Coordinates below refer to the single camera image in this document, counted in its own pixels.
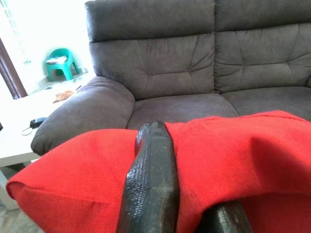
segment green plastic chair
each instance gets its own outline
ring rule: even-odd
[[[79,74],[78,67],[76,65],[76,62],[72,56],[72,53],[68,49],[57,49],[54,50],[49,57],[47,58],[50,59],[52,57],[61,57],[61,56],[66,56],[67,60],[64,63],[55,63],[55,64],[48,64],[47,69],[48,69],[48,80],[50,82],[53,82],[53,76],[52,76],[52,71],[56,69],[56,75],[62,75],[64,74],[67,80],[73,79],[73,75],[70,70],[71,64],[73,64],[74,69],[76,70],[77,74]]]

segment textured black grip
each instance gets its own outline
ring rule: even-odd
[[[239,201],[215,205],[203,213],[195,233],[252,233]]]
[[[173,233],[179,185],[172,139],[161,121],[137,134],[136,159],[127,173],[117,233]]]

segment sofa backrest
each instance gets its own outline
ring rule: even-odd
[[[136,100],[311,75],[310,0],[95,0],[86,11],[96,74]]]
[[[217,0],[215,89],[306,86],[311,0]]]
[[[96,0],[86,11],[96,74],[136,100],[214,90],[213,0]]]

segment red fabric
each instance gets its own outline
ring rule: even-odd
[[[311,123],[284,112],[167,123],[181,189],[178,233],[242,198],[255,233],[311,228]],[[78,136],[14,176],[9,194],[47,233],[115,231],[137,131]]]

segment gray sofa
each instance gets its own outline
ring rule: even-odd
[[[310,0],[86,3],[97,74],[38,129],[43,155],[81,133],[284,110],[311,120]]]

